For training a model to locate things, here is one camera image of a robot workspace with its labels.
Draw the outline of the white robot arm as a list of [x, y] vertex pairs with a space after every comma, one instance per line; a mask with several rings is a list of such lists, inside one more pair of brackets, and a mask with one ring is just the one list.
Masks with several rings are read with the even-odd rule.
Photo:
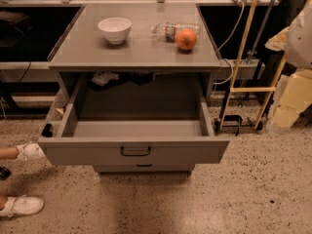
[[290, 77], [281, 76], [269, 111], [267, 130], [282, 133], [312, 104], [312, 1], [265, 47], [283, 51], [286, 63], [296, 68]]

